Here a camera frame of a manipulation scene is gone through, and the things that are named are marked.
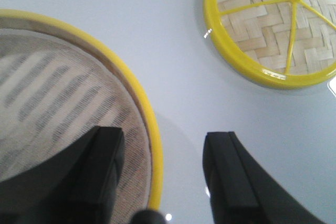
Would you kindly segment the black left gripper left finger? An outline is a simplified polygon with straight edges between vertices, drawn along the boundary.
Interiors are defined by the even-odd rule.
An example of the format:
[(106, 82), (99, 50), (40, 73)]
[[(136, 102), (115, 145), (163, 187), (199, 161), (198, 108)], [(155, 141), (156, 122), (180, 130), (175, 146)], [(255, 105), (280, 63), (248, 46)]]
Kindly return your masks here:
[(109, 223), (123, 163), (123, 130), (95, 126), (1, 182), (1, 223)]

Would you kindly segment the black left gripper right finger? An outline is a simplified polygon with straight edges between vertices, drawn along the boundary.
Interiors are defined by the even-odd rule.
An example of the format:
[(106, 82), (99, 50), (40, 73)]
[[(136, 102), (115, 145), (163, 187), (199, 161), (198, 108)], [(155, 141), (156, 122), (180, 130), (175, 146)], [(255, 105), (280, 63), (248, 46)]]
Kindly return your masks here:
[(249, 154), (234, 132), (208, 132), (203, 171), (215, 223), (321, 223)]

